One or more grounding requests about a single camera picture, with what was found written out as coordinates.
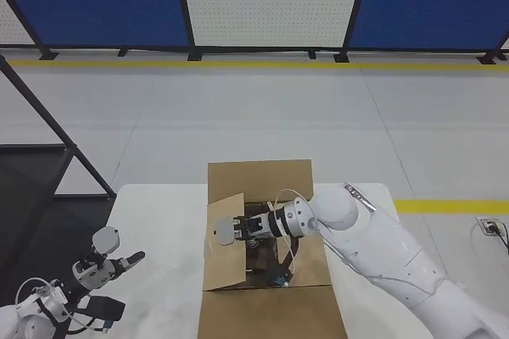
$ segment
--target floor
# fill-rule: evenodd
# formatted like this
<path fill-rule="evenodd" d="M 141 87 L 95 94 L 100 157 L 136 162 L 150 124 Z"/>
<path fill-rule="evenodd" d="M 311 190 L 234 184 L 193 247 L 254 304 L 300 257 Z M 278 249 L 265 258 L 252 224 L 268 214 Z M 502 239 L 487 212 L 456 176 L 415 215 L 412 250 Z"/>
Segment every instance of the floor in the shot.
<path fill-rule="evenodd" d="M 149 58 L 154 54 L 129 53 L 126 60 Z M 471 56 L 409 54 L 359 54 L 351 61 L 477 63 Z M 509 73 L 16 70 L 115 190 L 128 183 L 203 183 L 208 162 L 310 158 L 315 182 L 382 182 L 396 199 L 509 199 Z M 0 143 L 58 141 L 0 76 Z M 71 166 L 59 191 L 99 192 L 79 164 Z M 506 251 L 497 238 L 482 235 L 476 216 L 400 217 L 451 279 L 509 316 Z M 496 217 L 509 227 L 509 215 Z"/>

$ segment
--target blue partition panel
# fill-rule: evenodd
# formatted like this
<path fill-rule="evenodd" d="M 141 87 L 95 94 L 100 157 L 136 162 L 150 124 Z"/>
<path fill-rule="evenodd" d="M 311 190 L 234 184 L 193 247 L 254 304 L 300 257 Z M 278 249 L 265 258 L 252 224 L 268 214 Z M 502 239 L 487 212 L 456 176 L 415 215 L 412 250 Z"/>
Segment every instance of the blue partition panel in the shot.
<path fill-rule="evenodd" d="M 360 48 L 491 49 L 509 30 L 509 0 L 361 0 Z"/>
<path fill-rule="evenodd" d="M 17 0 L 47 45 L 187 46 L 179 0 Z"/>

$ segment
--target black shelf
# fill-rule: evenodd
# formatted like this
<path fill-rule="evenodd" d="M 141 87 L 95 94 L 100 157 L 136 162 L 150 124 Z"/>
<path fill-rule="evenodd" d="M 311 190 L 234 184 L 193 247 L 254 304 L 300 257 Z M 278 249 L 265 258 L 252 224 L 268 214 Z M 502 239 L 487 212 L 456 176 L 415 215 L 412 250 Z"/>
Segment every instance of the black shelf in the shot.
<path fill-rule="evenodd" d="M 0 145 L 0 286 L 59 186 L 74 150 L 65 145 Z"/>
<path fill-rule="evenodd" d="M 63 142 L 0 145 L 0 306 L 3 306 L 14 302 L 17 289 L 27 278 L 72 279 L 72 265 L 82 252 L 90 250 L 94 232 L 106 225 L 116 193 L 2 54 L 0 72 Z M 55 195 L 74 157 L 105 194 Z M 67 326 L 68 322 L 64 322 L 60 328 Z"/>
<path fill-rule="evenodd" d="M 48 205 L 30 243 L 10 271 L 0 293 L 0 307 L 14 302 L 20 284 L 38 276 L 47 281 L 73 278 L 72 265 L 91 249 L 92 235 L 106 226 L 115 199 L 107 195 L 56 195 Z M 38 282 L 27 284 L 20 299 Z"/>

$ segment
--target floor tape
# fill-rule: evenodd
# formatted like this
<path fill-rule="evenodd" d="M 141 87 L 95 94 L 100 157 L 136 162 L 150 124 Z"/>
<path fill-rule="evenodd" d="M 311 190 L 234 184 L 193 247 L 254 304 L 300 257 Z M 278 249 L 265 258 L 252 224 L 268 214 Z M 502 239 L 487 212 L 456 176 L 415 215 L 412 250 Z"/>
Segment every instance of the floor tape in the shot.
<path fill-rule="evenodd" d="M 91 61 L 91 60 L 9 60 L 18 67 L 98 67 L 98 68 L 200 68 L 200 69 L 372 69 L 422 71 L 509 72 L 509 64 L 375 64 L 294 61 Z"/>
<path fill-rule="evenodd" d="M 509 214 L 509 200 L 394 200 L 402 214 Z"/>

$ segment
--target cardboard box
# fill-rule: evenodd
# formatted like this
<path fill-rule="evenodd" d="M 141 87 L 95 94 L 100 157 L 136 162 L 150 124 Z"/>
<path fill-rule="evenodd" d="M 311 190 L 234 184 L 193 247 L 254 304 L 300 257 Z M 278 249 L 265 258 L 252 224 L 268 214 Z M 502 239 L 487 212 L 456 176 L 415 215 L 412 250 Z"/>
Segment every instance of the cardboard box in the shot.
<path fill-rule="evenodd" d="M 243 216 L 245 206 L 274 201 L 283 188 L 310 199 L 310 160 L 257 161 L 208 165 L 208 214 L 205 239 L 204 292 L 199 339 L 346 338 L 322 239 L 299 240 L 296 269 L 287 288 L 246 285 L 245 244 L 221 246 L 217 220 Z M 282 194 L 281 201 L 294 199 Z M 288 249 L 277 241 L 279 260 Z"/>

